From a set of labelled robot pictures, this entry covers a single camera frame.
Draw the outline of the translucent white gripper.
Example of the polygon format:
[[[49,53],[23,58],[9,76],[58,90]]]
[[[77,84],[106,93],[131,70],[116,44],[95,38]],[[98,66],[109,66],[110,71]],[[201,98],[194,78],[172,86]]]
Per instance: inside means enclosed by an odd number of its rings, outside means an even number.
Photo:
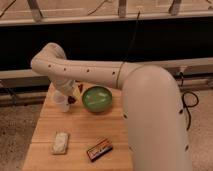
[[[79,100],[81,98],[81,93],[83,92],[83,84],[78,83],[75,80],[68,80],[64,84],[56,85],[55,88],[64,95],[70,96],[75,100]]]

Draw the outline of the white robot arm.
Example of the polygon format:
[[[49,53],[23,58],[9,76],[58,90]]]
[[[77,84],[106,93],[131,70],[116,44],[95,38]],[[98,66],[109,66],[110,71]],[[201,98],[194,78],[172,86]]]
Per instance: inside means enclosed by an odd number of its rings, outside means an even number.
[[[45,45],[31,68],[66,95],[74,80],[120,89],[134,171],[193,171],[181,92],[166,69],[69,60],[56,43]]]

